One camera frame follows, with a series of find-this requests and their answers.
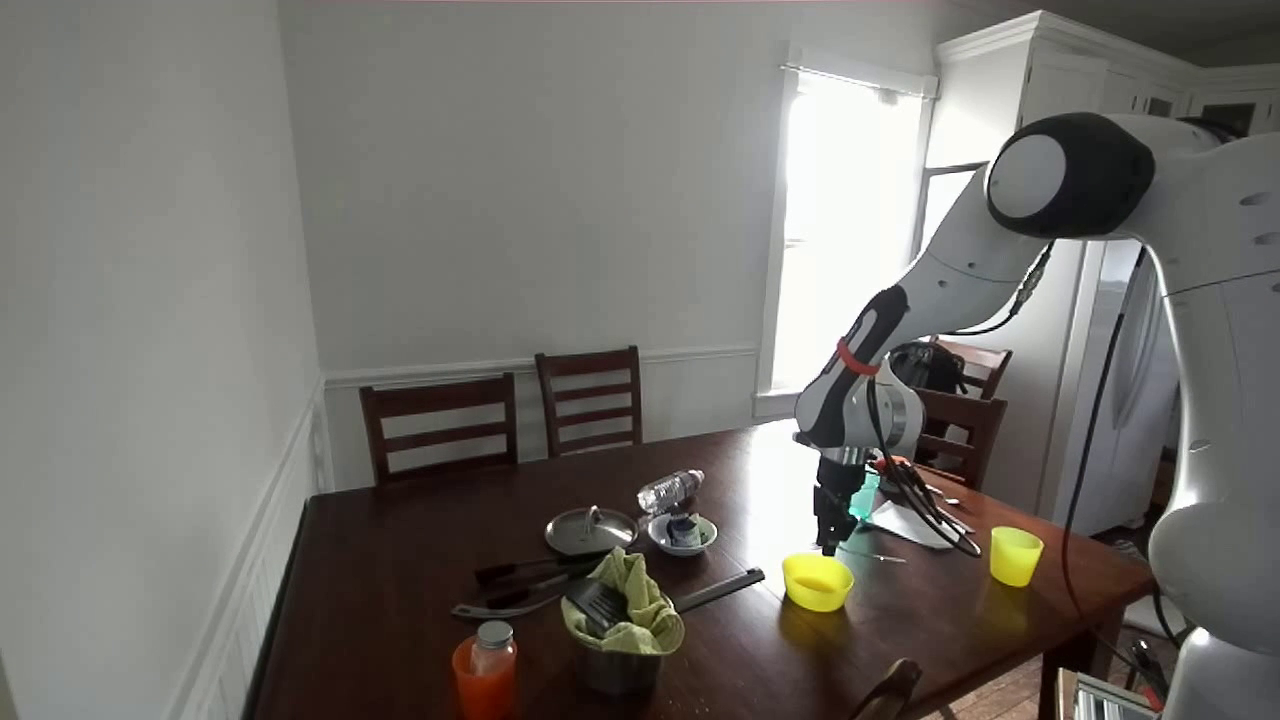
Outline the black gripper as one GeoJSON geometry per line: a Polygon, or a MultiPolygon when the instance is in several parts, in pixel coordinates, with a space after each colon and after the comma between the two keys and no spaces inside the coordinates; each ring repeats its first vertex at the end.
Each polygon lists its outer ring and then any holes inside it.
{"type": "Polygon", "coordinates": [[[864,467],[861,466],[842,466],[842,461],[821,461],[815,466],[815,523],[826,534],[848,534],[853,527],[853,496],[864,490],[864,467]]]}

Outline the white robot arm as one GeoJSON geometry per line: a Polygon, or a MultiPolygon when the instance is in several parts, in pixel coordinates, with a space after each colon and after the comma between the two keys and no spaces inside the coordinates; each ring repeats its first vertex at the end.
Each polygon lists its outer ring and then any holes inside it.
{"type": "Polygon", "coordinates": [[[1171,117],[1063,113],[1016,127],[920,257],[878,291],[797,401],[797,441],[838,472],[924,434],[891,354],[1006,317],[1086,350],[1086,271],[1053,252],[1154,252],[1179,377],[1176,485],[1148,538],[1183,614],[1163,720],[1280,720],[1280,138],[1171,117]]]}

